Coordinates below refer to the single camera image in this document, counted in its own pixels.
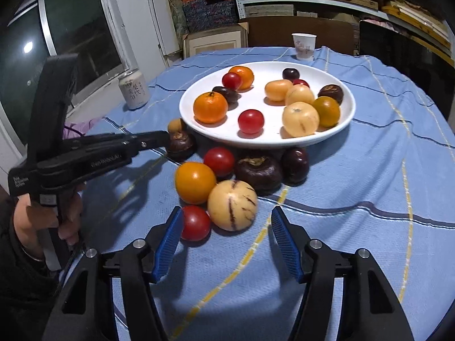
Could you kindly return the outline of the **person's left hand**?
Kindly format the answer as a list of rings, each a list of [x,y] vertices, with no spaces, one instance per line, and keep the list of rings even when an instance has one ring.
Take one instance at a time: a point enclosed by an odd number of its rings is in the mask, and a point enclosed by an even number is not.
[[[74,194],[64,206],[63,222],[59,223],[57,215],[51,208],[32,202],[29,195],[20,196],[13,215],[13,226],[18,240],[28,255],[37,260],[44,260],[43,249],[37,232],[43,229],[56,228],[60,239],[70,246],[79,242],[81,227],[82,198],[79,192],[86,184],[76,187]]]

